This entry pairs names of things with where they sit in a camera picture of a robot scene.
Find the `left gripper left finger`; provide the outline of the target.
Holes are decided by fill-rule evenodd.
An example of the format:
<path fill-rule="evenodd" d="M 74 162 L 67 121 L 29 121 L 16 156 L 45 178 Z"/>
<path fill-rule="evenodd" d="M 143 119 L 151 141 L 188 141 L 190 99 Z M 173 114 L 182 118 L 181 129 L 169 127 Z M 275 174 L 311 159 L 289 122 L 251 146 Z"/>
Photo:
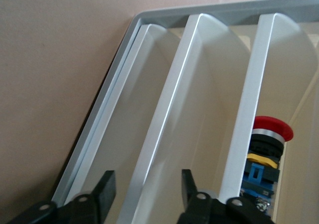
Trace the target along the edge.
<path fill-rule="evenodd" d="M 106 171 L 92 192 L 64 206 L 53 201 L 36 203 L 9 221 L 10 224 L 102 224 L 116 196 L 115 171 Z"/>

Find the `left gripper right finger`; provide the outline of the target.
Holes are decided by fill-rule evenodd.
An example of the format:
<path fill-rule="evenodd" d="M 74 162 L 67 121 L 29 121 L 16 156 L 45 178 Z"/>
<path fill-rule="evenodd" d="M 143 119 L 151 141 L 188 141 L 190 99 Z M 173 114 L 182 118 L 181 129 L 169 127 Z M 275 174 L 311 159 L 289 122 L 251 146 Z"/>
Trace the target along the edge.
<path fill-rule="evenodd" d="M 225 204 L 206 192 L 198 191 L 191 170 L 181 171 L 181 191 L 184 212 L 178 224 L 272 224 L 249 200 L 234 197 Z"/>

